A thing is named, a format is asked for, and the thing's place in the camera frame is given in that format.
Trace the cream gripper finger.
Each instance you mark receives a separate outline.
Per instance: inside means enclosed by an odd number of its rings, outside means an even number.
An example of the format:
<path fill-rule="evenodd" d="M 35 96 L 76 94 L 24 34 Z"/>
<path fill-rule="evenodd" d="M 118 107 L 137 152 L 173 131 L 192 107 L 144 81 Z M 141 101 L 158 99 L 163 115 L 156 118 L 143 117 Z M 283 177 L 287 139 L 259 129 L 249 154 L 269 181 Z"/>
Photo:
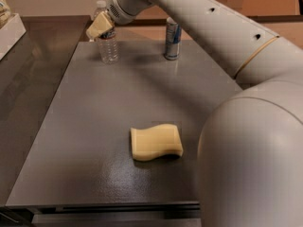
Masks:
<path fill-rule="evenodd" d="M 112 18 L 106 11 L 102 11 L 93 21 L 92 25 L 86 30 L 86 35 L 90 40 L 94 40 L 103 33 L 109 31 L 115 26 Z"/>

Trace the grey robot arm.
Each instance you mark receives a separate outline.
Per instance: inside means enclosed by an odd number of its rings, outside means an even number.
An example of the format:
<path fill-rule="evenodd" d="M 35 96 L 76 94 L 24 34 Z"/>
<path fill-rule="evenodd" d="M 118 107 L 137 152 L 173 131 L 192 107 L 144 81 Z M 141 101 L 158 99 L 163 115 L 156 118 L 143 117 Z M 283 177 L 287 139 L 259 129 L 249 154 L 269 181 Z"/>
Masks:
<path fill-rule="evenodd" d="M 129 24 L 158 6 L 242 90 L 198 147 L 203 227 L 303 227 L 303 50 L 216 0 L 109 0 Z"/>

